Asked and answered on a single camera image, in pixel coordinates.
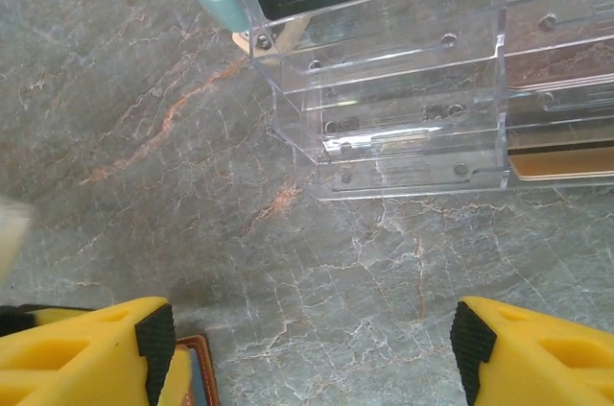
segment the screw hole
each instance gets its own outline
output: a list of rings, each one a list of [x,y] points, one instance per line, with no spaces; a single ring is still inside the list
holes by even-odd
[[[460,104],[454,104],[448,108],[448,115],[457,118],[464,114],[464,107]]]
[[[555,101],[555,95],[552,92],[542,92],[539,97],[546,103]]]
[[[558,19],[556,19],[556,14],[547,14],[539,21],[539,30],[542,32],[551,32],[556,28],[556,23]]]
[[[324,125],[324,132],[334,134],[339,130],[339,125],[335,121],[329,121]]]
[[[267,38],[266,35],[259,35],[256,38],[256,47],[260,48],[260,49],[271,49],[271,42],[269,41],[269,39]]]
[[[445,34],[442,38],[441,38],[441,44],[443,45],[455,45],[457,42],[457,36],[455,34]]]
[[[467,174],[469,174],[469,168],[467,168],[466,164],[459,163],[454,167],[454,174],[460,178],[464,178]]]

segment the marble countertop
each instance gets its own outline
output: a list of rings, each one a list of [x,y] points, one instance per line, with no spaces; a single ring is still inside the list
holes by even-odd
[[[224,405],[465,404],[466,295],[614,330],[613,189],[317,202],[196,0],[0,0],[0,84],[5,301],[167,297]]]

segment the brown card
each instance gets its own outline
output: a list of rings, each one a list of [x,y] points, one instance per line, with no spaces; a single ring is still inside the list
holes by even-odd
[[[201,400],[199,398],[204,393],[204,399],[206,400],[206,406],[219,406],[220,400],[218,398],[218,389],[215,383],[215,375],[213,372],[213,364],[211,363],[211,354],[209,352],[209,345],[207,344],[204,336],[192,336],[177,340],[177,346],[183,346],[191,352],[196,353],[198,357],[199,371],[192,369],[192,375],[199,375],[201,382],[195,382],[193,379],[190,392],[183,400],[183,406],[201,406]],[[195,386],[201,385],[203,392],[197,392]]]
[[[614,176],[614,148],[509,155],[520,180],[580,179]]]

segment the black rubber pad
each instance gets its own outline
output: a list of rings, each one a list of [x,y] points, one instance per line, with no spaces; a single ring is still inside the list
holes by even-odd
[[[78,310],[83,312],[91,312],[93,308],[83,308],[83,307],[62,307],[58,305],[38,305],[35,303],[26,303],[24,305],[19,305],[17,307],[22,312],[35,312],[37,310],[47,310],[48,308],[56,308],[59,310]]]
[[[0,307],[0,337],[33,327],[36,327],[36,317],[33,314],[8,305]]]
[[[134,330],[138,352],[147,358],[147,398],[150,406],[157,406],[177,343],[173,308],[168,303],[162,305],[139,322]]]
[[[467,404],[474,406],[480,392],[480,364],[490,361],[497,335],[469,305],[459,302],[450,340],[457,358]]]

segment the gray marble surface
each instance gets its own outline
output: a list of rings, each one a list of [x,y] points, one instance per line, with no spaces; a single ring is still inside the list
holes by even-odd
[[[3,300],[168,297],[223,404],[462,405],[465,295],[614,330],[614,190],[317,202],[196,0],[0,0],[0,84]]]

